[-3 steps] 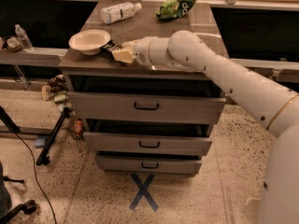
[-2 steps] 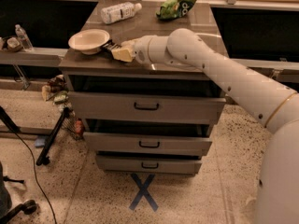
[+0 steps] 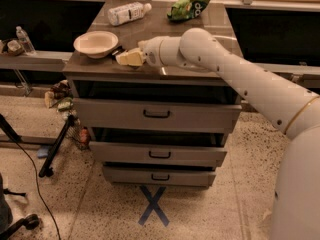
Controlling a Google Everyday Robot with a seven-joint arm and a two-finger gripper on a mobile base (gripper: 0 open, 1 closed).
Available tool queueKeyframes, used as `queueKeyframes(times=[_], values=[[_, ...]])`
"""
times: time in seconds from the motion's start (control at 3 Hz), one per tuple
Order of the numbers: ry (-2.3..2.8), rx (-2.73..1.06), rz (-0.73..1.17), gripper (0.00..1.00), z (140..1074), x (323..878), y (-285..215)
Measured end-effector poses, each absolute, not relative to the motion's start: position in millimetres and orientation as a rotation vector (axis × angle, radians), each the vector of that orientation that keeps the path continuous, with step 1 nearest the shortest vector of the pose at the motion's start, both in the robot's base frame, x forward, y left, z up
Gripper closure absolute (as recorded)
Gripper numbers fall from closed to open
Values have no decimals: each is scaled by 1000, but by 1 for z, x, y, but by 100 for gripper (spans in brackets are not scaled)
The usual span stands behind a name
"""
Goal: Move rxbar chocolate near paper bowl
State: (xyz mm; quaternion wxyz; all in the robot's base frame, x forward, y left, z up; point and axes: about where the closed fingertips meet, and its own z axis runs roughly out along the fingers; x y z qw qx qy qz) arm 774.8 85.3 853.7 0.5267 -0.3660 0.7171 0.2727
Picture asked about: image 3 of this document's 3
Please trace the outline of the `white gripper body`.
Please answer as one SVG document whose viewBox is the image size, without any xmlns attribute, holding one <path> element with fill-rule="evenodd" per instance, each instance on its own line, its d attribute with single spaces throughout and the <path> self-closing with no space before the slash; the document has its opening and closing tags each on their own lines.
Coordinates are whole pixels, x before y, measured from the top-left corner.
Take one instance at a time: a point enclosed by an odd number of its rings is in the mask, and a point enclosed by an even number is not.
<svg viewBox="0 0 320 240">
<path fill-rule="evenodd" d="M 143 58 L 150 66 L 163 66 L 160 56 L 161 45 L 167 36 L 158 36 L 148 40 L 142 40 L 138 42 L 138 47 L 143 53 Z"/>
</svg>

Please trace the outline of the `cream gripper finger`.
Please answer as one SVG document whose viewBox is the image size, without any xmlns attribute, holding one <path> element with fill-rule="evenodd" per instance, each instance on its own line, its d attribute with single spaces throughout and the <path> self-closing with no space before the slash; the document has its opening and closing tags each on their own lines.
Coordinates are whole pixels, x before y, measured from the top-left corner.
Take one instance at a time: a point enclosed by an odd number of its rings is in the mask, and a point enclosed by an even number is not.
<svg viewBox="0 0 320 240">
<path fill-rule="evenodd" d="M 144 64 L 145 59 L 143 52 L 139 48 L 134 48 L 117 55 L 116 61 L 120 65 L 141 66 Z"/>
</svg>

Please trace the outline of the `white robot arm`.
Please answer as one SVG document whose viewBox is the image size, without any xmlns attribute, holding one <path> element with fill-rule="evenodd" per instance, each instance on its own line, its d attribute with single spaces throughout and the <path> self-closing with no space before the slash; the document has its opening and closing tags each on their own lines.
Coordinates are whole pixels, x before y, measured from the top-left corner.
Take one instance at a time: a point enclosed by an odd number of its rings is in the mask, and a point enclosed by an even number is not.
<svg viewBox="0 0 320 240">
<path fill-rule="evenodd" d="M 201 28 L 157 36 L 116 57 L 121 65 L 215 72 L 285 134 L 270 240 L 320 240 L 320 97 L 225 49 Z"/>
</svg>

